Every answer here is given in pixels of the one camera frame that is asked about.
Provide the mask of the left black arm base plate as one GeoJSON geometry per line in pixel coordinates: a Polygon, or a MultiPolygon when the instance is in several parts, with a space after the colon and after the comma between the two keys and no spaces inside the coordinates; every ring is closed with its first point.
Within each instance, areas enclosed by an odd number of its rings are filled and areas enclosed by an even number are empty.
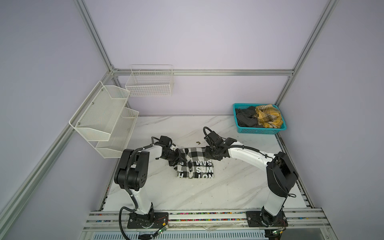
{"type": "Polygon", "coordinates": [[[128,229],[160,229],[167,224],[169,214],[165,212],[148,213],[147,215],[139,215],[130,213],[127,223],[128,229]]]}

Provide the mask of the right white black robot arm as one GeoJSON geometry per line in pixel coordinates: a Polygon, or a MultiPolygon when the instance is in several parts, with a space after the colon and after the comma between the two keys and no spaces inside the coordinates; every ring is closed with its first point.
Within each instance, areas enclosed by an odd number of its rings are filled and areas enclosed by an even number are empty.
{"type": "Polygon", "coordinates": [[[258,222],[266,227],[275,225],[283,219],[283,205],[287,198],[295,198],[291,189],[298,180],[296,168],[287,154],[262,152],[256,148],[245,146],[233,138],[222,138],[208,127],[203,128],[208,146],[205,157],[221,161],[233,158],[248,163],[266,172],[269,194],[262,207],[258,222]]]}

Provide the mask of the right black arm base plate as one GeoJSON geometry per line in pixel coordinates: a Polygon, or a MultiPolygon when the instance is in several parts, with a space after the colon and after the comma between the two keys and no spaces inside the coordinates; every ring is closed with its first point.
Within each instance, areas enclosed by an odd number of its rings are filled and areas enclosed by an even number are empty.
{"type": "Polygon", "coordinates": [[[287,227],[285,213],[280,210],[276,216],[262,209],[261,211],[247,211],[246,218],[249,227],[287,227]]]}

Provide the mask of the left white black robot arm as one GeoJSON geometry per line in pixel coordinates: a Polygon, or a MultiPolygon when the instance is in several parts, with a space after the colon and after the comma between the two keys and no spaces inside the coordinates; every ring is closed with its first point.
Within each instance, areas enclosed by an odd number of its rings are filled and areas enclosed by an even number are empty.
{"type": "Polygon", "coordinates": [[[187,159],[188,153],[190,150],[178,148],[172,139],[166,136],[151,137],[151,143],[147,146],[124,150],[114,174],[114,182],[128,193],[134,207],[123,206],[121,211],[144,218],[152,217],[153,203],[144,189],[150,160],[164,159],[169,162],[169,166],[175,167],[187,159]]]}

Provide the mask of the black white checkered shirt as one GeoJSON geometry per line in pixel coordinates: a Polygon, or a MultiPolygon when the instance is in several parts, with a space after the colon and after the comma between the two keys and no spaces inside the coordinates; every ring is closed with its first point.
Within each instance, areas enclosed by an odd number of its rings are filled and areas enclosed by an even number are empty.
{"type": "Polygon", "coordinates": [[[212,160],[204,157],[205,148],[185,148],[188,150],[187,161],[179,162],[174,170],[178,178],[213,179],[214,165],[212,160]]]}

